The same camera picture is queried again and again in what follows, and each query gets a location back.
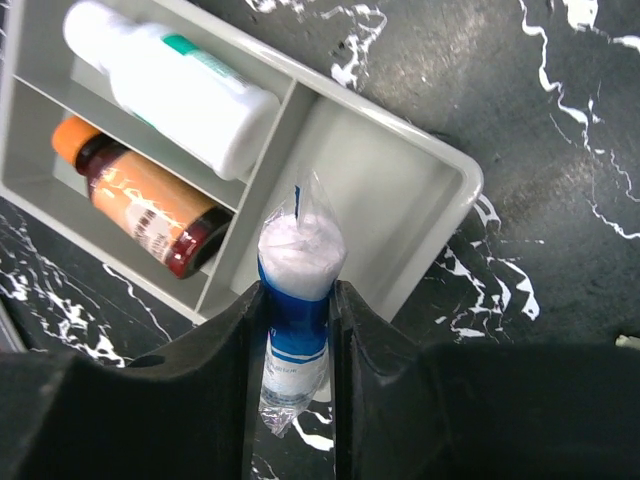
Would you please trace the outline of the white blue spray bottle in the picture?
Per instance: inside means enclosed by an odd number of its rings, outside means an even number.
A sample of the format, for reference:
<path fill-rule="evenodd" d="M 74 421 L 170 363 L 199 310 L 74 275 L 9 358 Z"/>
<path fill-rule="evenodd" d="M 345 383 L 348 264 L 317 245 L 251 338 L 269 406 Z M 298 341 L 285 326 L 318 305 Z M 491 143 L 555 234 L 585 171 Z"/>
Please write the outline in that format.
<path fill-rule="evenodd" d="M 269 318 L 259 414 L 277 437 L 325 380 L 329 297 L 346 257 L 335 212 L 310 170 L 264 221 L 257 245 Z"/>

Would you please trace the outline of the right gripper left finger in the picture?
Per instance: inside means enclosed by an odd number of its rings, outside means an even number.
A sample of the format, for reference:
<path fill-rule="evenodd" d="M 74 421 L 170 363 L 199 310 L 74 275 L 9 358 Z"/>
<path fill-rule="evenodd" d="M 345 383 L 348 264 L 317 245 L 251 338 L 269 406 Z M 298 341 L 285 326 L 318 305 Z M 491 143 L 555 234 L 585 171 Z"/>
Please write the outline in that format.
<path fill-rule="evenodd" d="M 75 354 L 1 357 L 5 479 L 244 479 L 265 291 L 124 368 Z"/>

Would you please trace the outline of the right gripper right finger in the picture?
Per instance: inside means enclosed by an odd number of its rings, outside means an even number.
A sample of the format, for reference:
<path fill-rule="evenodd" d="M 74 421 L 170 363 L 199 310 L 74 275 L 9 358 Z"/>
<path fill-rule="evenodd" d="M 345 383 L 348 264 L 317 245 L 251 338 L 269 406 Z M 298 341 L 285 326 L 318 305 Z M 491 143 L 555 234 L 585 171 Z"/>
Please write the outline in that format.
<path fill-rule="evenodd" d="M 421 348 L 338 282 L 329 347 L 340 479 L 635 479 L 639 353 Z"/>

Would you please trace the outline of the white green medicine bottle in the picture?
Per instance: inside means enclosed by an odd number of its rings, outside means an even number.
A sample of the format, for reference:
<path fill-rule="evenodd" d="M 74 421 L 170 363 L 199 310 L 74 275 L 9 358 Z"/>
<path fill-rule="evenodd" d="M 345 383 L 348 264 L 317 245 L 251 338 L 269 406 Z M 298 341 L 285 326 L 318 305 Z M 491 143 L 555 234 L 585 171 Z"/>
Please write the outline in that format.
<path fill-rule="evenodd" d="M 98 1 L 64 18 L 71 51 L 103 74 L 129 114 L 208 165 L 223 180 L 257 160 L 280 103 L 172 28 L 136 23 Z"/>

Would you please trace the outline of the grey divided plastic tray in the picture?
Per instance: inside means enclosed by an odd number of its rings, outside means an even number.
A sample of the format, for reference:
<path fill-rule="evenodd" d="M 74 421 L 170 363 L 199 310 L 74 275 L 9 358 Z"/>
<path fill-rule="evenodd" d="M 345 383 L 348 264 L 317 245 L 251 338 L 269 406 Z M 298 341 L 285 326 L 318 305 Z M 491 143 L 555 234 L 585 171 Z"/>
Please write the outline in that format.
<path fill-rule="evenodd" d="M 478 198 L 469 156 L 186 1 L 117 1 L 135 20 L 168 25 L 281 106 L 253 170 L 239 181 L 209 168 L 125 113 L 107 81 L 66 46 L 66 1 L 14 1 L 5 16 L 1 191 L 190 320 L 225 309 L 258 277 L 266 217 L 308 171 L 319 177 L 347 245 L 341 276 L 391 320 Z M 52 149 L 75 114 L 211 196 L 235 217 L 217 256 L 175 278 L 87 200 L 84 182 Z"/>

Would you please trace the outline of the brown bottle orange cap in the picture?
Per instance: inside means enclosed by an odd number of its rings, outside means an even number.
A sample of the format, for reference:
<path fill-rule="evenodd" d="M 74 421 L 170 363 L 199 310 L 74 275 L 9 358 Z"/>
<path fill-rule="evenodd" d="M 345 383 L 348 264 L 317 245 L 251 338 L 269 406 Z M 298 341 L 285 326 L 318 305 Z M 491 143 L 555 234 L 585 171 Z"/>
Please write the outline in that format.
<path fill-rule="evenodd" d="M 86 180 L 93 206 L 175 277 L 193 276 L 219 250 L 231 212 L 77 116 L 52 147 Z"/>

